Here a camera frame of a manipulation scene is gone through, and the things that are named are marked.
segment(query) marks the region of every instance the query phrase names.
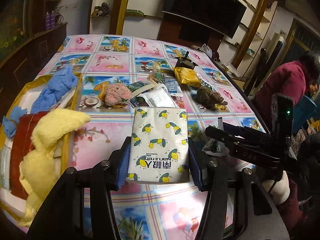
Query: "pink plush toy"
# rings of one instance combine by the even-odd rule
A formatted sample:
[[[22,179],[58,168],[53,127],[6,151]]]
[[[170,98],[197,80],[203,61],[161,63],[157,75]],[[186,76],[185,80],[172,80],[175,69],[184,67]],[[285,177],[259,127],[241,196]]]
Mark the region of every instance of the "pink plush toy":
[[[121,83],[107,85],[104,103],[111,107],[125,107],[131,99],[131,91]]]

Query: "maroon jacket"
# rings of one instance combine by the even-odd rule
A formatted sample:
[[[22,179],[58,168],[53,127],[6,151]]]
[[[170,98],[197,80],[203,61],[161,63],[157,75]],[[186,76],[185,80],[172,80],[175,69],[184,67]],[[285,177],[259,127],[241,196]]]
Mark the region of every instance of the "maroon jacket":
[[[311,80],[305,66],[299,61],[285,63],[271,73],[252,101],[269,128],[272,126],[272,95],[281,93],[289,96],[293,99],[293,105],[296,105],[309,89]]]

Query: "table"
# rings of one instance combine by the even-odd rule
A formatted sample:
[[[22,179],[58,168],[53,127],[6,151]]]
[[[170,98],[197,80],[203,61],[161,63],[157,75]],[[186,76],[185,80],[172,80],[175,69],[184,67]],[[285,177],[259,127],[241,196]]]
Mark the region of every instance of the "table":
[[[188,112],[188,134],[197,148],[202,149],[208,138],[205,128],[213,120],[265,131],[259,118],[249,106],[232,80],[223,74],[206,54],[167,42],[115,35],[77,35],[66,37],[63,45],[41,70],[38,76],[54,73],[57,69],[73,66],[83,73],[84,90],[80,111],[91,117],[91,122],[80,129],[75,137],[72,166],[77,170],[93,167],[107,159],[112,151],[120,149],[124,139],[131,136],[134,109],[105,108],[101,101],[87,107],[84,99],[98,96],[97,85],[102,82],[121,82],[129,85],[146,81],[154,62],[161,69],[171,71],[176,56],[189,57],[199,66],[195,71],[210,83],[228,102],[226,110],[209,110],[194,101],[196,90],[183,88],[183,97],[174,97],[176,104]],[[236,169],[252,167],[252,164],[234,160]],[[207,193],[201,193],[192,182],[171,185],[126,184],[118,192],[112,192],[112,201],[117,222],[123,219],[128,228],[139,231],[143,239],[186,239],[196,236]],[[90,197],[85,190],[84,226],[91,234]],[[232,224],[232,194],[228,197],[226,227]]]

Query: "metal screw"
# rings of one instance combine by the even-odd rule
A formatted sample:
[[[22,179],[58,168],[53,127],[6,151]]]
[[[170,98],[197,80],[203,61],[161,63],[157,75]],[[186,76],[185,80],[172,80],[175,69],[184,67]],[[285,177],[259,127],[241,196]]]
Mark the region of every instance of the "metal screw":
[[[243,171],[245,174],[248,174],[248,175],[252,174],[252,170],[250,168],[244,168]]]
[[[69,168],[67,168],[67,170],[66,170],[66,173],[67,174],[72,174],[72,173],[74,173],[75,172],[75,168],[74,167],[69,167]]]
[[[211,167],[217,167],[218,163],[216,161],[209,161],[209,166]]]
[[[103,160],[102,162],[100,162],[100,164],[104,167],[109,166],[110,165],[110,161],[108,160]]]

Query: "red cloth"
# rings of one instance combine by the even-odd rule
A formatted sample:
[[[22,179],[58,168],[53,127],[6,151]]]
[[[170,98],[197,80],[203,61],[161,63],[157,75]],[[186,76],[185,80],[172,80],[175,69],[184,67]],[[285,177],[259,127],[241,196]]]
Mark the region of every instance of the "red cloth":
[[[285,63],[274,70],[255,94],[253,104],[266,125],[271,128],[271,97],[281,93],[293,99],[296,105],[309,89],[312,78],[305,66],[299,61]]]
[[[13,144],[10,159],[10,188],[11,194],[22,199],[27,199],[28,194],[22,187],[19,176],[19,164],[30,151],[34,150],[31,142],[33,129],[39,120],[48,112],[39,112],[37,114],[25,114],[19,119],[16,134],[13,137]]]
[[[277,206],[279,214],[290,233],[294,226],[302,218],[302,211],[299,209],[297,197],[297,184],[289,179],[290,194],[285,202]]]

